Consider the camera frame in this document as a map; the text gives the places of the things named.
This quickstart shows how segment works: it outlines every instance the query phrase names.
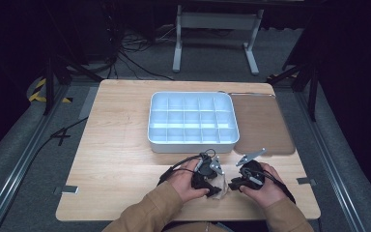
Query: wooden table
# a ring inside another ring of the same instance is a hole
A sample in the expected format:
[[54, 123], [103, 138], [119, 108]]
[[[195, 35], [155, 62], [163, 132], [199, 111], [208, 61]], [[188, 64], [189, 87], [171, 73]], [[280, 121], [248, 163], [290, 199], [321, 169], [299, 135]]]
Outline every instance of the wooden table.
[[[78, 147], [67, 186], [77, 194], [63, 194], [56, 212], [62, 221], [113, 220], [129, 205], [154, 189], [169, 166], [196, 154], [156, 154], [147, 137], [150, 100], [158, 91], [225, 91], [273, 94], [269, 84], [195, 81], [104, 80], [99, 87]], [[240, 176], [234, 151], [219, 154], [227, 182]], [[257, 158], [278, 171], [307, 218], [320, 216], [298, 152]], [[185, 204], [175, 220], [264, 219], [260, 208], [238, 191], [222, 199], [202, 197]]]

